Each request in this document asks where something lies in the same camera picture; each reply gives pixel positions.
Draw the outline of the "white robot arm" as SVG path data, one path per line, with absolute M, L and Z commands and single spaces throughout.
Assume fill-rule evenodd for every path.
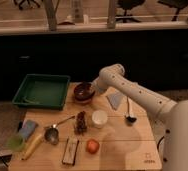
M 98 94 L 113 87 L 165 124 L 163 171 L 188 171 L 188 100 L 176 102 L 124 77 L 121 64 L 102 68 L 92 86 Z

